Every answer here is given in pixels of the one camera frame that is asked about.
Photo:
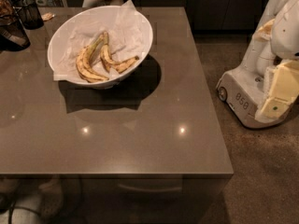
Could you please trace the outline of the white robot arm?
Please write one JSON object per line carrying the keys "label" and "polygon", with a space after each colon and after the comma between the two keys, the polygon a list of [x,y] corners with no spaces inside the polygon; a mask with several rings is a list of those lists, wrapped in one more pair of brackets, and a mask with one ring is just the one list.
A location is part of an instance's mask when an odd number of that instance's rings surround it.
{"label": "white robot arm", "polygon": [[299,95],[299,0],[280,0],[275,13],[253,36],[265,43],[255,65],[263,76],[255,113],[262,123],[280,119]]}

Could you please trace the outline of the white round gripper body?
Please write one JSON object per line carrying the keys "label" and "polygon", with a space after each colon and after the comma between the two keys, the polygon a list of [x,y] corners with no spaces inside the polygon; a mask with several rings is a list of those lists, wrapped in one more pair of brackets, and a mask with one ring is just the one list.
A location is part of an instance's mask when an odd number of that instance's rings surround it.
{"label": "white round gripper body", "polygon": [[271,49],[281,59],[299,59],[299,0],[289,0],[276,15]]}

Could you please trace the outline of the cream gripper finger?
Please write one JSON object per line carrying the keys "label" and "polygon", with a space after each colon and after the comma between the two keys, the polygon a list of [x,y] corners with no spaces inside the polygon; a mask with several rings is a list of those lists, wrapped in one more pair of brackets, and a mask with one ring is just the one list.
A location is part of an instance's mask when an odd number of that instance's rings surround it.
{"label": "cream gripper finger", "polygon": [[272,27],[274,19],[266,22],[260,28],[258,28],[253,34],[253,39],[261,42],[269,41],[271,39]]}
{"label": "cream gripper finger", "polygon": [[283,60],[267,67],[264,74],[263,99],[258,104],[255,119],[272,122],[286,114],[299,95],[299,62]]}

